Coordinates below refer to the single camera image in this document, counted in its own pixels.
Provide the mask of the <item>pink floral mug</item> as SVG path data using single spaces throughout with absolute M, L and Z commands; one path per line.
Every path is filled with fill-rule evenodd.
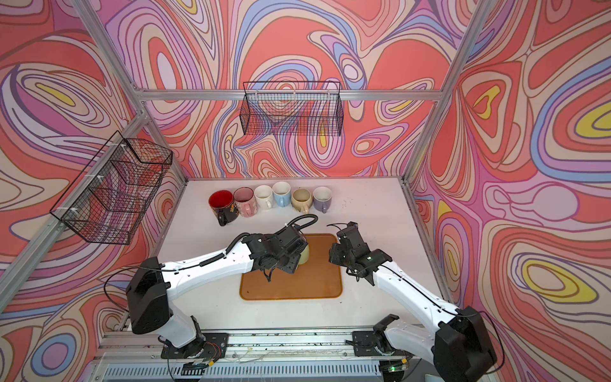
M 243 217 L 253 217 L 258 212 L 255 192 L 250 187 L 240 187 L 233 194 L 236 206 Z

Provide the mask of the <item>light green mug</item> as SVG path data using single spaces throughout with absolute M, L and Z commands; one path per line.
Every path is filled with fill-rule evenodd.
M 305 264 L 310 259 L 310 246 L 307 245 L 304 250 L 301 252 L 300 259 L 298 265 L 301 266 Z

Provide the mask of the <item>black red mug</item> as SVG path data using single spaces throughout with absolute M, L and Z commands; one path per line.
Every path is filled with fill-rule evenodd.
M 240 215 L 233 193 L 229 190 L 214 192 L 208 199 L 208 205 L 213 210 L 221 227 L 232 223 Z

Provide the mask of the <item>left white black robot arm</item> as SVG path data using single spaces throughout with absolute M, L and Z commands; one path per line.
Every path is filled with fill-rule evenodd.
M 302 230 L 318 222 L 312 213 L 298 216 L 274 233 L 242 232 L 225 249 L 178 262 L 160 263 L 151 257 L 140 265 L 123 267 L 104 281 L 107 299 L 109 282 L 117 275 L 135 271 L 125 289 L 133 334 L 157 334 L 176 350 L 200 350 L 205 337 L 197 320 L 184 314 L 174 301 L 205 284 L 232 275 L 261 272 L 267 282 L 275 271 L 293 275 L 308 242 Z

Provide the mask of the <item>purple mug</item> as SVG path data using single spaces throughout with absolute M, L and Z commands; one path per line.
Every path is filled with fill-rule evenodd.
M 328 213 L 333 200 L 330 188 L 319 186 L 313 191 L 313 206 L 321 213 Z

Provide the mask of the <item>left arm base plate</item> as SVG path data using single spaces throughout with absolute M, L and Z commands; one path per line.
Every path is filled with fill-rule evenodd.
M 164 360 L 202 359 L 203 361 L 218 361 L 225 357 L 229 333 L 203 333 L 189 344 L 177 348 L 164 341 L 161 358 Z

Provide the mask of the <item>light blue mug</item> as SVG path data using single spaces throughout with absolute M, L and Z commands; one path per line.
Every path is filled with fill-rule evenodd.
M 288 207 L 291 203 L 291 185 L 286 181 L 278 181 L 272 186 L 276 205 L 280 208 Z

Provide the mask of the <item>beige ceramic teapot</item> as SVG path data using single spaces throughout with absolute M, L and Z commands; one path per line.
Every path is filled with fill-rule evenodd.
M 313 205 L 313 196 L 308 189 L 296 189 L 291 195 L 291 205 L 302 214 L 308 214 Z

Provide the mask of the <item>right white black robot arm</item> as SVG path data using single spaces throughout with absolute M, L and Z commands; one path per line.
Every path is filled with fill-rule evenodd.
M 389 294 L 421 325 L 413 327 L 396 315 L 381 320 L 377 328 L 391 348 L 431 363 L 445 381 L 479 381 L 502 367 L 485 312 L 457 307 L 417 283 L 386 252 L 370 249 L 356 222 L 340 227 L 337 239 L 329 261 Z

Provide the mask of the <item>white cream mug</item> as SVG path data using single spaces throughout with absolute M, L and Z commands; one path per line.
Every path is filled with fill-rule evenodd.
M 254 195 L 256 203 L 261 211 L 267 211 L 274 207 L 274 193 L 270 186 L 257 186 L 254 190 Z

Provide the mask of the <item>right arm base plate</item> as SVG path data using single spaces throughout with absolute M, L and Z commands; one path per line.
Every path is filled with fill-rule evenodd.
M 351 346 L 357 357 L 401 357 L 410 360 L 411 353 L 398 350 L 390 345 L 386 337 L 375 331 L 353 331 L 345 345 Z

